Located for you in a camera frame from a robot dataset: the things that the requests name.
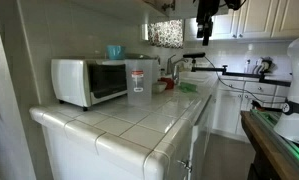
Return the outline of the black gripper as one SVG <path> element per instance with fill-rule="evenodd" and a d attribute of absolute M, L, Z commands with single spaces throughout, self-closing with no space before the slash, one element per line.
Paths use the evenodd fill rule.
<path fill-rule="evenodd" d="M 218 12 L 220 0 L 199 0 L 196 22 L 197 38 L 203 38 L 203 46 L 209 43 L 212 34 L 211 17 Z"/>

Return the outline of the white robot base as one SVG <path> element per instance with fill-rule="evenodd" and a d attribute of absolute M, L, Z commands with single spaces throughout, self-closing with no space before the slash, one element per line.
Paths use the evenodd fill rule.
<path fill-rule="evenodd" d="M 292 81 L 274 131 L 299 144 L 299 38 L 289 45 L 287 54 L 292 61 Z"/>

